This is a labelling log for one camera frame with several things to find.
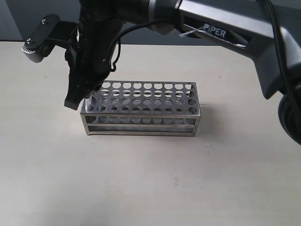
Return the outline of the dark grey Piper robot arm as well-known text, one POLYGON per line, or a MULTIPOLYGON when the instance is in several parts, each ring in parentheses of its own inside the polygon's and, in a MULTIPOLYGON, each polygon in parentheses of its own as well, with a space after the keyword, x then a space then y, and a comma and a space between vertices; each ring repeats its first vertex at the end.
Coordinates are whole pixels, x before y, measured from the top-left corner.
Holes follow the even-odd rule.
POLYGON ((278 118, 301 141, 301 11, 270 0, 82 0, 64 106, 77 110, 116 69, 114 49, 126 34, 177 31, 248 58, 265 99, 282 94, 278 118))

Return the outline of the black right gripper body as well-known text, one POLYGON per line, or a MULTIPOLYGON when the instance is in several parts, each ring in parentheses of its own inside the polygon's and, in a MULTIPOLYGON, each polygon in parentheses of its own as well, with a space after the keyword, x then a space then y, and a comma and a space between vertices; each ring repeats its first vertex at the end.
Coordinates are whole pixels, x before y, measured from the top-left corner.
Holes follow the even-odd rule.
POLYGON ((69 62, 69 92, 91 91, 108 77, 110 44, 123 26, 112 0, 81 0, 80 6, 77 50, 69 62))

